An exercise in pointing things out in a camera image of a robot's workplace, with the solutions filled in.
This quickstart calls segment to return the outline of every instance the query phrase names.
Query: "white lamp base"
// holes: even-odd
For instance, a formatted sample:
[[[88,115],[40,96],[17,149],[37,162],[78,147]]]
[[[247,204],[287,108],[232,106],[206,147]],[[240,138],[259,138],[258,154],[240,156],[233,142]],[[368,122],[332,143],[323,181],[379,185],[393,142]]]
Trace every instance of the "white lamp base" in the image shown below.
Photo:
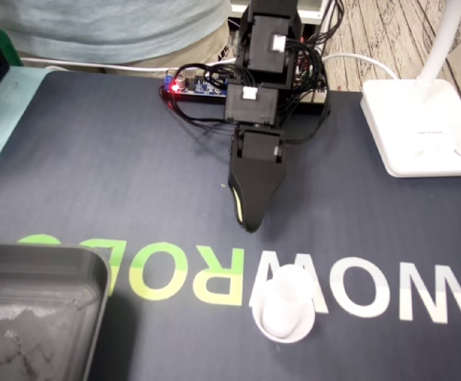
[[[461,176],[461,99],[447,81],[371,80],[361,106],[394,177]]]

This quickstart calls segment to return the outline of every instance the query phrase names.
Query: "gray plastic tray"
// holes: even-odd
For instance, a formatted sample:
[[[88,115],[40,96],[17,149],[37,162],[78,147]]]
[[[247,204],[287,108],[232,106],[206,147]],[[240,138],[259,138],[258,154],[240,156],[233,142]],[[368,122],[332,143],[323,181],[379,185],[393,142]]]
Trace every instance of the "gray plastic tray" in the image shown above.
[[[0,380],[86,380],[108,290],[87,248],[0,244]]]

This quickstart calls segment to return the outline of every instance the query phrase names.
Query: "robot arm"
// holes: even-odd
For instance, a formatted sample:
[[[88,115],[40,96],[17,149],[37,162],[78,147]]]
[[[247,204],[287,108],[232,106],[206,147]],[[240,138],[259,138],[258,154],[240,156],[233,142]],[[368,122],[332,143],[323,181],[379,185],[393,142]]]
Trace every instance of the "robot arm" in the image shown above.
[[[236,64],[252,73],[256,87],[229,82],[225,119],[237,123],[229,186],[237,220],[250,233],[259,228],[286,176],[279,103],[291,94],[297,67],[286,42],[299,41],[301,28],[297,0],[252,0],[241,20]]]

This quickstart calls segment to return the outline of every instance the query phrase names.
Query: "wire bundle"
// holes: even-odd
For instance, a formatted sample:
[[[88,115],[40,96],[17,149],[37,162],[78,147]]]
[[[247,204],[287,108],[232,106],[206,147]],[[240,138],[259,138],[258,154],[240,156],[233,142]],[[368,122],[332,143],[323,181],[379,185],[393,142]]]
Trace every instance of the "wire bundle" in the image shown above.
[[[221,90],[226,90],[228,85],[226,81],[223,80],[223,78],[220,78],[220,75],[226,76],[227,78],[229,76],[236,77],[240,79],[244,86],[256,86],[252,73],[245,67],[234,63],[219,63],[213,66],[205,65],[203,63],[189,63],[187,65],[181,66],[176,71],[174,78],[172,79],[172,83],[175,83],[176,79],[186,69],[203,70],[206,82]],[[225,119],[215,117],[191,117],[190,115],[186,114],[179,107],[179,104],[175,99],[175,94],[173,91],[171,91],[171,89],[165,89],[165,87],[162,85],[159,88],[159,95],[163,102],[187,123],[204,129],[206,132],[217,133],[221,135],[233,134],[234,126]]]
[[[302,70],[300,72],[300,79],[297,81],[297,86],[292,90],[291,96],[279,107],[280,127],[282,127],[294,113],[302,98],[315,91],[328,89],[328,78],[325,66],[321,54],[314,47],[303,44],[297,40],[288,40],[286,42],[286,49],[296,52],[297,56],[301,58]],[[305,137],[287,139],[286,142],[290,144],[302,144],[310,140],[315,133],[317,133],[325,119],[327,119],[329,111],[330,93],[327,91],[324,109],[315,129]]]
[[[315,34],[313,34],[307,41],[306,44],[309,46],[317,46],[319,44],[325,44],[328,40],[330,40],[337,32],[338,28],[341,26],[344,17],[344,4],[343,0],[332,0],[335,3],[334,7],[329,6],[329,4],[325,7],[324,16],[322,18],[322,24],[324,23],[325,19],[328,16],[329,9],[332,8],[332,13],[330,19],[328,20],[329,24],[332,21],[332,17],[334,16],[334,12],[337,10],[337,19],[336,24],[333,26],[329,25],[328,30],[326,32],[321,32],[319,29]]]

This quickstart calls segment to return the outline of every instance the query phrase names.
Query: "wooden floor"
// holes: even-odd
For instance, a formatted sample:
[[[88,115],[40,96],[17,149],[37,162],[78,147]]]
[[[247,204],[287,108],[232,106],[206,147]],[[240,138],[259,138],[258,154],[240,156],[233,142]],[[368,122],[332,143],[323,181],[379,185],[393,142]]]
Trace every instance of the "wooden floor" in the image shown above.
[[[344,0],[346,14],[327,53],[355,52],[375,58],[403,79],[416,78],[426,61],[445,0]],[[378,67],[354,59],[326,64],[333,90],[358,91],[368,79],[385,79]],[[461,25],[440,78],[461,94]]]

